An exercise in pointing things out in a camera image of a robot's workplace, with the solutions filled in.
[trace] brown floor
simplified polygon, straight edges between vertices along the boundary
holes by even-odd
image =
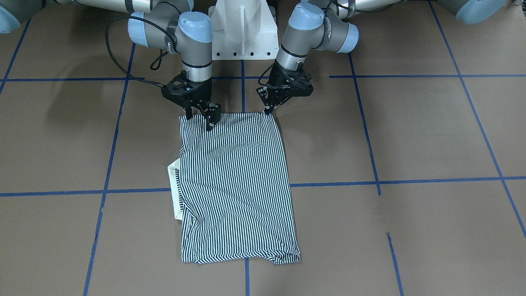
[[[280,36],[296,2],[279,4]],[[0,295],[526,293],[520,7],[467,26],[402,3],[351,20],[351,63],[309,54],[315,92],[275,111],[302,251],[287,266],[181,262],[166,167],[182,111],[112,64],[117,15],[49,7],[0,36]],[[111,38],[137,76],[179,71],[178,56],[148,70],[158,52],[133,50],[125,22]],[[270,62],[214,61],[213,101],[261,111]]]

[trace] striped cloth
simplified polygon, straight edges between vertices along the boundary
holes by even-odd
[[[201,115],[180,118],[183,262],[253,256],[275,264],[299,261],[285,152],[274,118],[222,114],[212,131],[205,126]]]

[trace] white plastic mount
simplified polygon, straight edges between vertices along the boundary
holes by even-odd
[[[213,59],[276,58],[278,27],[270,10],[265,0],[217,0],[208,10],[214,33]]]

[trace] blue and white striped shirt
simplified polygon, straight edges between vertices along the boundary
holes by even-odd
[[[201,115],[180,118],[183,262],[299,261],[285,152],[272,115],[222,114],[212,131],[205,126]]]

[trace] blue joint cap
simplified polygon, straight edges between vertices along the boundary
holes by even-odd
[[[308,2],[301,2],[294,8],[289,18],[289,26],[301,31],[319,28],[323,24],[325,14],[320,7]]]
[[[134,12],[131,16],[144,18],[144,12]],[[129,19],[128,35],[130,36],[130,39],[133,41],[133,43],[149,47],[148,41],[146,40],[146,30],[144,29],[143,21],[139,21],[138,19]]]
[[[350,53],[353,49],[355,49],[359,37],[360,34],[358,33],[358,28],[353,24],[349,24],[347,37],[345,38],[343,45],[341,46],[340,50],[337,51],[337,53]]]
[[[18,19],[0,5],[0,34],[11,33],[18,28],[20,28]]]
[[[508,0],[469,0],[457,12],[457,19],[467,25],[480,23],[492,16]]]
[[[212,42],[212,21],[201,12],[188,11],[179,17],[179,28],[186,36],[202,43]]]

